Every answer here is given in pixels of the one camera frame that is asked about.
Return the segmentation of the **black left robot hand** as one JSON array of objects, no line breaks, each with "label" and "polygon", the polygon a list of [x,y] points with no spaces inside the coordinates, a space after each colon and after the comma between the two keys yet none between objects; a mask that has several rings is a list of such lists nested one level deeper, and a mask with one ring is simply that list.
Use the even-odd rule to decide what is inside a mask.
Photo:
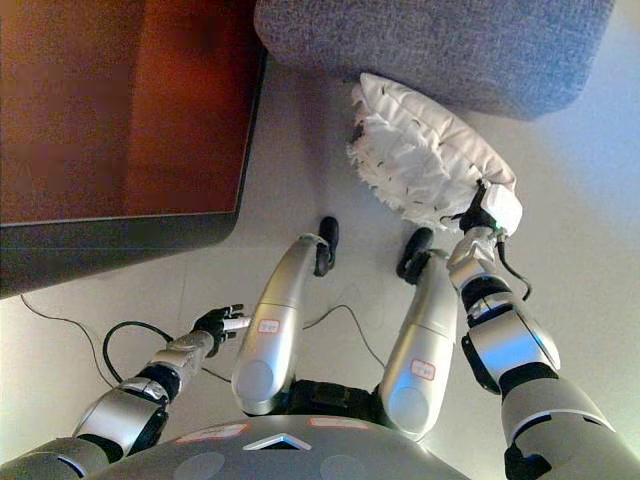
[{"label": "black left robot hand", "polygon": [[213,346],[206,354],[207,358],[214,357],[221,344],[228,338],[249,326],[251,318],[243,313],[243,304],[227,305],[215,308],[196,320],[193,331],[205,332],[213,339]]}]

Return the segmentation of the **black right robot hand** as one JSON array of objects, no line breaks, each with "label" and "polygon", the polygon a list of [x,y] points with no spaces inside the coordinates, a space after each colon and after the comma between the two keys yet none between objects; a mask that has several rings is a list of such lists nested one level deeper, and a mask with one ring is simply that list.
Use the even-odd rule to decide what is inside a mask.
[{"label": "black right robot hand", "polygon": [[523,207],[515,193],[504,185],[478,184],[469,208],[462,214],[459,227],[467,232],[475,227],[488,227],[494,232],[512,236],[522,219]]}]

